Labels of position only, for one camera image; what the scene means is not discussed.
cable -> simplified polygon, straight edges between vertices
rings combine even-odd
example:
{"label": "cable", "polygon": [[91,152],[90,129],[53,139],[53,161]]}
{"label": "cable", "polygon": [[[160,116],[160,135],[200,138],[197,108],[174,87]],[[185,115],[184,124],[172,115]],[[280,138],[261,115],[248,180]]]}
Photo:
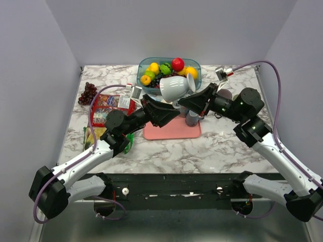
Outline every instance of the cable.
{"label": "cable", "polygon": [[[277,131],[277,123],[278,123],[278,116],[279,116],[279,111],[280,111],[280,107],[281,107],[281,96],[282,96],[282,84],[281,84],[281,78],[279,76],[278,70],[275,67],[275,65],[269,61],[266,60],[259,60],[257,62],[250,62],[241,66],[238,66],[236,68],[233,68],[232,71],[235,72],[238,69],[241,69],[245,66],[249,66],[249,65],[253,65],[256,63],[267,63],[269,64],[275,71],[275,74],[277,76],[277,81],[278,81],[278,100],[277,100],[277,109],[276,109],[276,115],[275,115],[275,120],[274,120],[274,127],[273,127],[273,131],[274,131],[274,140],[277,144],[277,146],[279,147],[279,149],[281,150],[281,152],[304,174],[308,177],[309,180],[311,180],[315,185],[317,185],[320,189],[323,190],[323,186],[321,185],[321,183],[319,183],[317,180],[315,180],[300,164],[297,163],[296,160],[293,159],[293,157],[288,154],[284,149],[283,146],[281,145],[279,139],[278,139],[278,131]],[[313,216],[316,219],[319,219],[321,221],[323,221],[323,218],[317,217],[317,216]]]}
{"label": "cable", "polygon": [[318,220],[321,220],[321,221],[323,221],[323,218],[321,218],[321,217],[318,217],[318,216],[316,216],[316,215],[313,215],[313,218],[316,218],[316,219],[318,219]]}
{"label": "cable", "polygon": [[[96,136],[95,136],[95,133],[94,133],[94,130],[93,130],[93,127],[92,127],[92,123],[91,123],[91,111],[92,111],[92,108],[93,108],[93,105],[94,105],[94,102],[95,100],[97,99],[97,97],[99,96],[99,94],[101,92],[103,92],[104,90],[108,89],[108,88],[111,88],[111,87],[126,87],[126,85],[110,85],[110,86],[107,86],[107,87],[104,87],[102,88],[100,91],[98,91],[98,93],[95,95],[95,97],[93,98],[91,104],[90,104],[90,108],[89,108],[89,112],[88,112],[88,124],[89,124],[89,127],[91,129],[91,133],[93,135],[93,138],[94,138],[94,144],[93,144],[93,150],[95,150],[96,148]],[[71,169],[73,166],[75,166],[76,164],[82,162],[83,160],[85,160],[87,157],[89,157],[90,155],[92,154],[92,152],[90,151],[89,153],[87,153],[86,155],[84,155],[82,158],[78,159],[77,161],[73,162],[72,164],[70,164],[69,166],[67,166],[65,168],[65,171]],[[49,219],[45,219],[44,221],[41,221],[38,219],[37,217],[37,207],[38,207],[38,203],[39,203],[39,200],[40,200],[40,197],[41,195],[43,194],[43,192],[45,191],[45,189],[48,187],[49,184],[51,184],[58,176],[60,176],[61,174],[63,174],[62,171],[59,171],[56,175],[54,175],[51,179],[49,179],[45,185],[40,189],[40,191],[38,192],[37,194],[37,197],[35,199],[35,203],[34,203],[34,208],[33,208],[33,216],[34,216],[34,220],[37,222],[37,223],[40,223],[40,224],[44,224],[44,223],[47,223],[49,221]]]}
{"label": "cable", "polygon": [[96,198],[96,199],[100,199],[100,200],[104,200],[104,201],[107,201],[107,202],[110,202],[110,203],[114,203],[114,204],[118,205],[120,208],[122,208],[122,210],[123,210],[123,215],[121,217],[119,217],[119,218],[109,218],[109,217],[105,217],[105,216],[102,216],[101,214],[99,214],[99,213],[96,212],[96,216],[97,217],[100,217],[100,218],[102,218],[104,220],[120,220],[120,219],[123,219],[125,217],[127,211],[126,211],[125,207],[121,203],[118,203],[115,200],[101,198],[101,197],[98,197],[98,196],[93,196],[93,197]]}
{"label": "cable", "polygon": [[241,217],[244,217],[244,218],[249,218],[249,219],[259,219],[259,218],[265,218],[267,217],[268,215],[270,215],[274,209],[276,207],[276,202],[274,201],[274,204],[272,206],[272,208],[270,208],[270,210],[268,212],[266,212],[265,214],[262,214],[262,215],[259,215],[259,216],[247,216],[247,215],[244,215],[244,214],[241,214],[239,213],[238,211],[232,209],[237,215],[241,216]]}
{"label": "cable", "polygon": [[249,193],[249,201],[246,202],[247,205],[250,205],[252,203],[252,195]]}

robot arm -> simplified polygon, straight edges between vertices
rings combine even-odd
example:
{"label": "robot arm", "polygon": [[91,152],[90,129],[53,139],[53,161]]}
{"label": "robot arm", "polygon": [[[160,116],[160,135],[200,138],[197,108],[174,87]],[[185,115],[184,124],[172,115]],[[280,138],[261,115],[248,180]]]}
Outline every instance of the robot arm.
{"label": "robot arm", "polygon": [[[264,106],[257,90],[245,88],[232,101],[219,96],[216,84],[211,83],[202,92],[179,100],[178,104],[201,116],[213,111],[238,123],[234,128],[237,137],[266,158],[288,182],[286,185],[244,172],[238,179],[240,189],[281,203],[301,221],[308,221],[321,208],[323,191],[278,148],[272,129],[257,116]],[[307,170],[315,180],[323,182],[319,175],[297,159],[280,140],[279,142],[297,164]]]}
{"label": "robot arm", "polygon": [[[91,146],[62,165],[51,170],[44,166],[37,171],[29,197],[35,202],[39,191],[52,179],[37,204],[48,219],[59,215],[70,202],[90,196],[112,194],[112,181],[103,173],[89,179],[79,179],[94,167],[122,152],[129,143],[127,134],[143,128],[147,122],[163,127],[180,113],[172,105],[157,102],[147,94],[141,99],[141,104],[142,108],[129,116],[120,110],[111,111],[107,115],[105,124],[107,130],[97,141],[95,149]],[[82,161],[68,169],[81,158],[83,158]]]}

orange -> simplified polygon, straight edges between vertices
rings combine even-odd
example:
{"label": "orange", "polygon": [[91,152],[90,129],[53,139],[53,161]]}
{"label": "orange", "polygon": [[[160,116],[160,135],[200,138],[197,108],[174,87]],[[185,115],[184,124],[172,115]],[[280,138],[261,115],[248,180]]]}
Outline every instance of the orange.
{"label": "orange", "polygon": [[144,85],[144,86],[147,86],[150,84],[151,82],[151,78],[150,76],[147,76],[147,75],[143,75],[141,78],[140,78],[140,82]]}
{"label": "orange", "polygon": [[197,79],[198,73],[197,70],[194,67],[187,67],[185,70],[185,75],[191,73],[194,79]]}

black metal frame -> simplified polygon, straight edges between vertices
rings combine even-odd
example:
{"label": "black metal frame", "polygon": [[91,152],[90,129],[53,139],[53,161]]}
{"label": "black metal frame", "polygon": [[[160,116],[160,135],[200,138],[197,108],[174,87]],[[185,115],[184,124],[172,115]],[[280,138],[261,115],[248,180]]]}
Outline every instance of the black metal frame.
{"label": "black metal frame", "polygon": [[[93,175],[87,174],[82,179]],[[104,175],[113,181],[117,201],[127,210],[232,209],[231,199],[248,199],[246,192],[234,186],[238,173]],[[270,180],[285,180],[279,173],[257,175]],[[123,188],[129,189],[128,195],[123,195]],[[191,192],[196,196],[181,196]]]}

snack bag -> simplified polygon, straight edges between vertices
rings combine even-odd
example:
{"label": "snack bag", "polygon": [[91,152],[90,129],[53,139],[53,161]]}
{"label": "snack bag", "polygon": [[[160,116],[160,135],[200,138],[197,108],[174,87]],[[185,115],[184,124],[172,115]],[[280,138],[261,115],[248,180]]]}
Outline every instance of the snack bag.
{"label": "snack bag", "polygon": [[125,95],[99,95],[92,109],[92,126],[104,127],[106,116],[113,109],[121,110],[129,115],[135,110],[135,102]]}

